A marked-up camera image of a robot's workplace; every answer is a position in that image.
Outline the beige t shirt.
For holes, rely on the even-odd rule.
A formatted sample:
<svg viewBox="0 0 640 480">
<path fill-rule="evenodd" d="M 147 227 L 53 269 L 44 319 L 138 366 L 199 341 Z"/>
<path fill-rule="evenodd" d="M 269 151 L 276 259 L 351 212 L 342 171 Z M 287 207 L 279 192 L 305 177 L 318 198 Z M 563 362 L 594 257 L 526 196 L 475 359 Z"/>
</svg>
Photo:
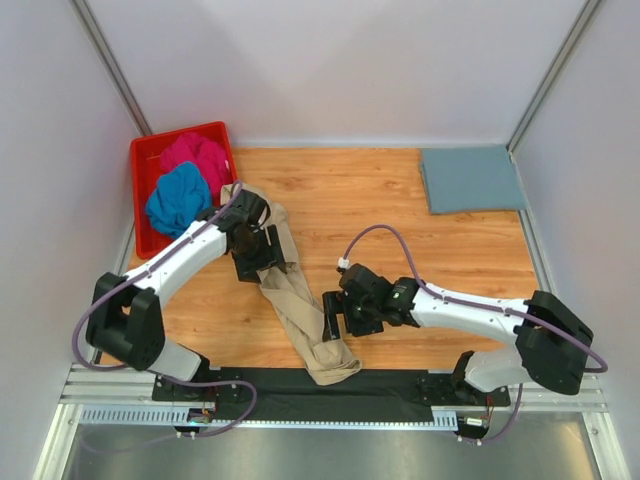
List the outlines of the beige t shirt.
<svg viewBox="0 0 640 480">
<path fill-rule="evenodd" d="M 271 303 L 293 347 L 316 384 L 333 385 L 358 373 L 362 363 L 341 340 L 323 340 L 324 310 L 312 295 L 302 272 L 286 209 L 269 200 L 269 226 L 278 232 L 285 268 L 271 267 L 258 274 L 259 288 Z"/>
</svg>

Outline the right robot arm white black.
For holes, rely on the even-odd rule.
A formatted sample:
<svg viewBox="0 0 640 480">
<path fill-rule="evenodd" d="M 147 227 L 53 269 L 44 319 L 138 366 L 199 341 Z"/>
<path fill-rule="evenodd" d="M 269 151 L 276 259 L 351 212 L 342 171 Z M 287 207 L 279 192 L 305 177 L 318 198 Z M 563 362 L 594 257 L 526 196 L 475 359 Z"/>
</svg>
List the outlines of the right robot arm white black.
<svg viewBox="0 0 640 480">
<path fill-rule="evenodd" d="M 579 393 L 587 371 L 591 329 L 555 295 L 535 291 L 529 299 L 495 299 L 441 289 L 401 277 L 344 277 L 322 296 L 324 341 L 342 332 L 354 337 L 385 326 L 450 328 L 490 338 L 499 350 L 468 351 L 454 368 L 456 383 L 481 392 L 533 381 L 563 395 Z"/>
</svg>

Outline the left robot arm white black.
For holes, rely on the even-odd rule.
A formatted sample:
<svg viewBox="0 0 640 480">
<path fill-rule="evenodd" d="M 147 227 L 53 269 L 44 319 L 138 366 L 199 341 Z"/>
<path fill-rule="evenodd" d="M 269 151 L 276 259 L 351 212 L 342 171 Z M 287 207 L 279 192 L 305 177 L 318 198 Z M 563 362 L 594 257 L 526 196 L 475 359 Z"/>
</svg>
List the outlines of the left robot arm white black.
<svg viewBox="0 0 640 480">
<path fill-rule="evenodd" d="M 262 272 L 284 270 L 278 231 L 267 222 L 270 215 L 266 199 L 238 189 L 222 207 L 198 214 L 178 239 L 142 266 L 124 275 L 102 275 L 82 318 L 86 342 L 124 367 L 178 385 L 208 381 L 209 360 L 167 338 L 163 309 L 203 267 L 225 255 L 232 257 L 241 282 L 258 284 Z"/>
</svg>

